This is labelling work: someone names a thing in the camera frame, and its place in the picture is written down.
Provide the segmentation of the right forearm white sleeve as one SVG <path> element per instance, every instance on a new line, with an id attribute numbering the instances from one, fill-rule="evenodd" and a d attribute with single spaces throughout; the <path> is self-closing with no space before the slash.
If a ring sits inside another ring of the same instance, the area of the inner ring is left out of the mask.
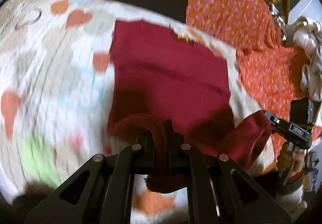
<path id="1" fill-rule="evenodd" d="M 307 208 L 303 199 L 303 170 L 289 178 L 285 186 L 279 188 L 275 200 L 289 214 L 294 223 Z"/>

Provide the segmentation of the right hand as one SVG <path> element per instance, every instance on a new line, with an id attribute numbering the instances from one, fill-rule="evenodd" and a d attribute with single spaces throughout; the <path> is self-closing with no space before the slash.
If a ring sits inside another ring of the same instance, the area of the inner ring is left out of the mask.
<path id="1" fill-rule="evenodd" d="M 293 170 L 290 172 L 290 178 L 302 171 L 304 165 L 304 151 L 291 151 L 289 150 L 288 142 L 285 142 L 277 157 L 276 167 L 280 172 L 284 172 L 286 169 L 291 167 L 291 165 L 294 166 Z"/>

